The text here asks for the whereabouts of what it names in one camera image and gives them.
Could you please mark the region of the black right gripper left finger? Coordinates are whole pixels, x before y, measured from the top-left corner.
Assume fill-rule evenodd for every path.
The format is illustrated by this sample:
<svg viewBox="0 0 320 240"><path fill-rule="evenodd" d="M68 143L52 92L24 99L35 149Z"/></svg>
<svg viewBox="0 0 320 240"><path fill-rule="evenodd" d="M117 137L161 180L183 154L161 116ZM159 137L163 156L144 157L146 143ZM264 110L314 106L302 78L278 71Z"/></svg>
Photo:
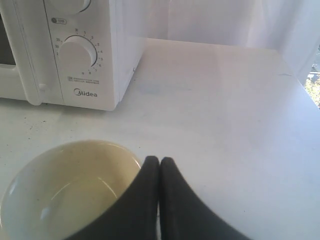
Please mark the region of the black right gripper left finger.
<svg viewBox="0 0 320 240"><path fill-rule="evenodd" d="M155 240L160 163L147 156L125 192L101 216L69 240Z"/></svg>

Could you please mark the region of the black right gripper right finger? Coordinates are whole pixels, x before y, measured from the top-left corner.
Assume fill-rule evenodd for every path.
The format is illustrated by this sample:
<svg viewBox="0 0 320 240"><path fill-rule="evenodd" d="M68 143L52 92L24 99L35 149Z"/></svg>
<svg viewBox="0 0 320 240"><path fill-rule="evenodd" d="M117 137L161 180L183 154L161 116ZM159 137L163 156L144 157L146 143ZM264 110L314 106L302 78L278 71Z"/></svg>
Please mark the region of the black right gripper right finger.
<svg viewBox="0 0 320 240"><path fill-rule="evenodd" d="M159 218L163 240L247 240L196 195L170 157L160 163Z"/></svg>

